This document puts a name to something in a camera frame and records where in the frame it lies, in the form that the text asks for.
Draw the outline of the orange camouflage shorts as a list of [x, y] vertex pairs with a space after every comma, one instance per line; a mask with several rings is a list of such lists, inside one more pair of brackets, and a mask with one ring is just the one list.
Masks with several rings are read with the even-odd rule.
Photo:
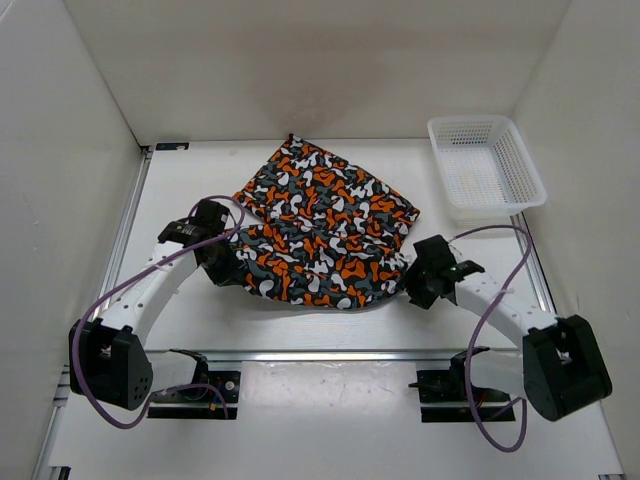
[[260, 221], [229, 241], [248, 293], [340, 310], [399, 293], [420, 211], [368, 171], [291, 134], [234, 197]]

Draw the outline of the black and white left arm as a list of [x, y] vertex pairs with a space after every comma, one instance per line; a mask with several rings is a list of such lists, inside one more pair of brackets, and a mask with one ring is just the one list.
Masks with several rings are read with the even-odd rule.
[[205, 197], [186, 217], [169, 222], [143, 269], [104, 294], [70, 329], [71, 390], [112, 425], [122, 424], [106, 405], [146, 410], [166, 394], [226, 401], [210, 380], [204, 355], [184, 349], [150, 355], [145, 344], [166, 305], [197, 270], [218, 287], [241, 283], [244, 266], [230, 241], [242, 222], [226, 225], [229, 200]]

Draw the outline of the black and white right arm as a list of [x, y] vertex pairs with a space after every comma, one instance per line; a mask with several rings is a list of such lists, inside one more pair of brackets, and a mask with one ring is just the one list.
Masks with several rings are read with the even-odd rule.
[[430, 308], [446, 299], [486, 319], [517, 353], [475, 346], [454, 355], [445, 371], [425, 374], [415, 386], [437, 402], [475, 399], [499, 391], [524, 399], [540, 416], [558, 421], [613, 392], [613, 384], [589, 322], [558, 317], [500, 286], [471, 260], [456, 259], [440, 235], [414, 245], [405, 290], [412, 304]]

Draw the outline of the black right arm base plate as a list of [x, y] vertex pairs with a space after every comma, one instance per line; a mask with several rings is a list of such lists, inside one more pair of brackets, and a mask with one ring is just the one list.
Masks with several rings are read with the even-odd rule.
[[[417, 380], [409, 387], [419, 395], [421, 422], [473, 423], [469, 402], [462, 386], [457, 387], [448, 370], [418, 370]], [[493, 389], [472, 388], [480, 419], [483, 422], [514, 422], [511, 397]]]

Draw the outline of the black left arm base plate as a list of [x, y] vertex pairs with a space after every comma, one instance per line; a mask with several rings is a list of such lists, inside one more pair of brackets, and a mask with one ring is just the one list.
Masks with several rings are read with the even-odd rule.
[[238, 364], [210, 364], [201, 381], [214, 386], [155, 395], [147, 411], [149, 419], [236, 420], [242, 373]]

